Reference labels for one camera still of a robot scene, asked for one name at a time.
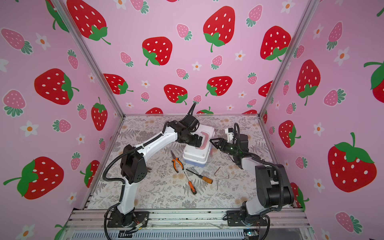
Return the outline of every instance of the pink wall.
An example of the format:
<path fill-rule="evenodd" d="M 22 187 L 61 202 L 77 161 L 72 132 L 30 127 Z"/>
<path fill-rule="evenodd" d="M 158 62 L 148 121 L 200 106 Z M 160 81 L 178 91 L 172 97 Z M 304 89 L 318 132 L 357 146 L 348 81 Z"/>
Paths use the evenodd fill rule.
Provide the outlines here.
<path fill-rule="evenodd" d="M 117 0 L 85 2 L 68 0 L 67 6 L 100 69 L 109 74 L 108 80 L 116 77 L 121 83 L 127 82 L 128 89 L 121 84 L 123 91 L 117 81 L 110 84 L 126 114 L 143 114 L 152 108 L 160 108 L 163 113 L 185 113 L 193 101 L 200 102 L 195 112 L 259 111 L 266 94 L 259 94 L 259 89 L 261 92 L 270 86 L 280 65 L 276 56 L 284 57 L 283 48 L 289 44 L 289 35 L 294 34 L 307 4 L 307 0 L 133 1 L 141 5 L 127 0 L 120 1 L 122 4 Z M 210 35 L 215 32 L 220 34 L 218 40 Z M 265 34 L 269 45 L 263 40 Z M 270 57 L 273 60 L 265 60 L 277 47 Z M 207 89 L 209 79 L 214 80 L 211 86 L 219 87 L 209 87 L 217 96 Z M 180 103 L 176 103 L 177 96 L 182 96 Z"/>
<path fill-rule="evenodd" d="M 382 8 L 378 1 L 321 2 L 301 40 L 304 52 L 292 58 L 268 108 L 270 137 L 317 239 L 384 234 L 384 74 L 382 65 L 364 67 L 383 61 Z M 301 136 L 294 144 L 293 124 Z"/>
<path fill-rule="evenodd" d="M 22 177 L 1 184 L 2 238 L 54 239 L 61 229 L 55 225 L 63 226 L 72 209 L 81 208 L 88 188 L 80 171 L 92 178 L 95 167 L 88 172 L 86 168 L 101 161 L 99 139 L 108 147 L 118 118 L 97 80 L 90 81 L 91 70 L 66 27 L 56 22 L 53 29 L 45 1 L 7 1 L 0 9 L 0 23 L 0 95 L 5 110 L 0 114 L 0 176 L 1 182 Z M 76 58 L 69 59 L 71 49 Z M 71 101 L 64 73 L 79 89 L 72 89 Z M 91 119 L 98 97 L 108 113 L 101 131 Z M 85 110 L 79 114 L 78 104 L 84 105 L 86 115 Z M 58 128 L 53 127 L 56 120 Z"/>

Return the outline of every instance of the screwdriver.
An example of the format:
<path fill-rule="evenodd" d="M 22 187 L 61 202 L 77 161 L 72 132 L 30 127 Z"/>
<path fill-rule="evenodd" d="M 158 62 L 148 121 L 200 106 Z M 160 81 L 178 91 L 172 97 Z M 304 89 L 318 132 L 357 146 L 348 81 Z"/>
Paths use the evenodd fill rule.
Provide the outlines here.
<path fill-rule="evenodd" d="M 187 177 L 188 184 L 189 184 L 189 186 L 191 187 L 191 191 L 192 191 L 192 193 L 195 195 L 195 194 L 196 194 L 196 189 L 195 189 L 195 187 L 193 186 L 192 182 L 188 179 L 187 174 L 186 174 L 185 172 L 184 172 L 184 174 L 185 174 L 185 176 Z"/>
<path fill-rule="evenodd" d="M 190 171 L 191 173 L 195 174 L 196 176 L 198 176 L 199 178 L 203 179 L 203 181 L 206 181 L 208 182 L 209 184 L 212 184 L 213 180 L 210 179 L 210 178 L 207 178 L 206 176 L 202 176 L 200 174 L 197 174 L 195 172 L 192 172 L 191 170 L 187 169 L 187 171 Z"/>

